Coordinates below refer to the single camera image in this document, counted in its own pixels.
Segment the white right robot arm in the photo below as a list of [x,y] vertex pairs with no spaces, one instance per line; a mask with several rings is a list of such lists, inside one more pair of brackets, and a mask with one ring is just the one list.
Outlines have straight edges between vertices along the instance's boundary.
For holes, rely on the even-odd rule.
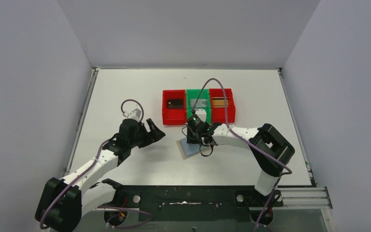
[[253,153],[261,168],[252,193],[253,202],[258,206],[265,206],[271,201],[271,191],[281,176],[292,174],[287,164],[295,154],[295,149],[269,123],[257,128],[240,128],[220,122],[209,124],[194,114],[186,121],[185,126],[189,144],[209,148],[229,145]]

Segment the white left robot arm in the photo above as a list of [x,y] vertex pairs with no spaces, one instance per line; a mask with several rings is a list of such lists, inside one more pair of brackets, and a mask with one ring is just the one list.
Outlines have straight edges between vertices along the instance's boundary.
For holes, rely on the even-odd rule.
[[49,179],[35,213],[42,230],[71,232],[83,216],[83,196],[106,173],[118,167],[133,148],[143,148],[166,136],[152,121],[144,123],[133,118],[122,121],[119,131],[102,142],[94,158],[76,171],[58,179]]

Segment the silver credit card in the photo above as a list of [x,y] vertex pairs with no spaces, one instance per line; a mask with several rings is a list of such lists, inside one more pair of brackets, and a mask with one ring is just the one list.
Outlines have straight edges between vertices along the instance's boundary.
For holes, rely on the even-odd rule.
[[205,108],[208,105],[206,99],[190,99],[189,104],[191,108]]

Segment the beige card holder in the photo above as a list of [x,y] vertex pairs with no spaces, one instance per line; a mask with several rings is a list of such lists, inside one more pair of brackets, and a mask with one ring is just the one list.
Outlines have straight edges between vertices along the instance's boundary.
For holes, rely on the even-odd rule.
[[209,146],[200,146],[199,144],[189,144],[187,143],[186,138],[182,138],[176,141],[176,144],[179,148],[180,154],[182,158],[188,159],[195,155],[201,155],[201,152],[204,155],[208,155],[211,151]]

